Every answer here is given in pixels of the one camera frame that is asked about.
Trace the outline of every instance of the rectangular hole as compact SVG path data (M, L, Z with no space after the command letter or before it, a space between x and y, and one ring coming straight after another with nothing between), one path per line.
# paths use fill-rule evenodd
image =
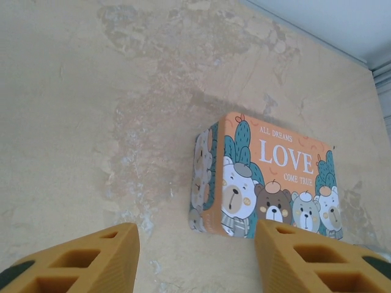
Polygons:
M280 234L294 234L294 231L290 230L289 228L286 227L277 227L276 230Z
M97 249L72 250L63 254L50 267L88 267L99 255Z
M112 232L110 234L102 236L101 238L114 238L114 237L116 237L117 234L118 234L118 232Z
M360 273L316 273L331 292L382 292L367 277Z
M295 245L293 248L305 262L346 262L337 252L327 246L302 244Z
M39 277L20 293L66 293L78 277Z

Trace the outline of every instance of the box side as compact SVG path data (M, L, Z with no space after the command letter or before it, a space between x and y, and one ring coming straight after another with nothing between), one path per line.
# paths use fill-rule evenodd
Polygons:
M197 232L207 231L203 211L214 203L218 127L217 122L195 140L189 225Z
M212 126L212 168L210 188L207 200L203 204L202 218L205 228L213 234L226 235L221 227L221 188L222 188L222 154L224 153L225 117Z

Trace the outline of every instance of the yellow plastic object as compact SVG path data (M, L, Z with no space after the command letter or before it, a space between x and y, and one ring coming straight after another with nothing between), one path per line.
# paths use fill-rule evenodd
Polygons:
M366 248L260 220L255 250L264 293L391 292L391 281L363 259L382 258Z
M130 293L139 252L136 224L123 223L17 261L35 263L1 293Z

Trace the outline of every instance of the orange tin box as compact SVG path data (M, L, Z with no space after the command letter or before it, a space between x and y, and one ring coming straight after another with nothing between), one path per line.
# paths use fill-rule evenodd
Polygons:
M232 112L196 139L189 224L254 238L269 219L341 239L330 146Z

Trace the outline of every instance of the dark green rubber tip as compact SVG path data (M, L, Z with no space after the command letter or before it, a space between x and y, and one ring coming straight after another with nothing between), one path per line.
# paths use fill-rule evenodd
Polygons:
M0 290L6 287L14 279L18 278L18 276L25 272L34 263L35 261L26 261L3 270L0 273Z
M381 272L386 278L391 280L391 263L378 258L373 258L372 256L363 256L362 258L376 270Z

